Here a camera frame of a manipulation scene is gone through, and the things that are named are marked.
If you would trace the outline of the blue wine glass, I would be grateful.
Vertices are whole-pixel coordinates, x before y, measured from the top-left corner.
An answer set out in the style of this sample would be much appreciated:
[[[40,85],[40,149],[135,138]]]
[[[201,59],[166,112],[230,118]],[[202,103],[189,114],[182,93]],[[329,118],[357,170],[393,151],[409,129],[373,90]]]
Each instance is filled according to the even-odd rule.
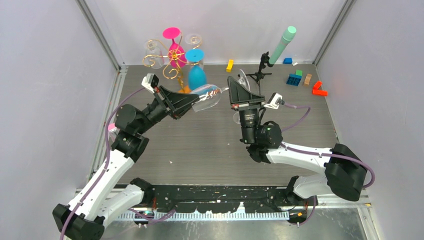
[[[193,64],[188,73],[188,87],[190,90],[195,90],[207,84],[207,77],[200,63],[204,58],[204,52],[199,49],[191,49],[185,53],[185,58],[188,63]]]

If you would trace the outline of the clear round wine glass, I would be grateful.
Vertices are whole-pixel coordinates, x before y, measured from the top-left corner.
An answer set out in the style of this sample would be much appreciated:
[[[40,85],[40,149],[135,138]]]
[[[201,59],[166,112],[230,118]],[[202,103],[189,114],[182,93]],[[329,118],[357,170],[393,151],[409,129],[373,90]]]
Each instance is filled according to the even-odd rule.
[[[218,87],[214,84],[205,84],[196,88],[190,92],[199,96],[198,101],[192,104],[192,109],[199,112],[214,107],[219,103],[223,92],[227,90],[229,90],[228,86]]]

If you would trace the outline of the clear flute wine glass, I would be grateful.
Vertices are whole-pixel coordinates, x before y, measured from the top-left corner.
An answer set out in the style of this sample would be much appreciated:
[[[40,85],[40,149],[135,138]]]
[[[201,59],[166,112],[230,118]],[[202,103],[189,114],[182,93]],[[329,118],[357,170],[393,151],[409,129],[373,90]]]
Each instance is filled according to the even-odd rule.
[[[239,113],[239,112],[234,113],[234,115],[233,115],[232,119],[233,119],[233,121],[234,121],[236,124],[238,124],[238,125],[240,125],[240,124],[241,124],[241,120],[240,120],[240,113]]]

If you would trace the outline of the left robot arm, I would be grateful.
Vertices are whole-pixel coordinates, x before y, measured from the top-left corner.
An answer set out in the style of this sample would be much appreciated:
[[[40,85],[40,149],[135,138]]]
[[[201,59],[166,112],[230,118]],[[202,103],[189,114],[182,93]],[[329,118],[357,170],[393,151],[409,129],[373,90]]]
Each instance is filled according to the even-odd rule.
[[[112,112],[118,134],[114,142],[109,143],[109,131],[106,129],[104,132],[105,161],[77,196],[68,204],[58,204],[53,209],[61,240],[64,237],[99,240],[107,226],[120,214],[135,205],[148,207],[153,202],[153,186],[139,177],[114,197],[106,197],[144,153],[149,139],[143,134],[167,116],[180,119],[199,100],[199,95],[174,92],[163,86],[149,88],[148,91],[154,99],[145,109],[139,110],[123,100]]]

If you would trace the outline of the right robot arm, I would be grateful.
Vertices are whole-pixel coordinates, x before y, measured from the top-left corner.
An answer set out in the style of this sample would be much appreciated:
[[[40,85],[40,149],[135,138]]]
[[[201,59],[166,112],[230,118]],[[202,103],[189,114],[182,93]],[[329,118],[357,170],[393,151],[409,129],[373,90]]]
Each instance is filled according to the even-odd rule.
[[[251,92],[232,76],[227,83],[231,108],[239,115],[240,142],[247,146],[249,156],[258,163],[291,165],[315,173],[290,179],[284,192],[288,203],[299,205],[310,197],[325,194],[356,202],[362,190],[374,183],[374,172],[346,145],[318,148],[291,144],[283,140],[283,129],[276,122],[261,123],[261,110],[297,108],[284,102],[281,94],[275,92],[265,101],[263,95]]]

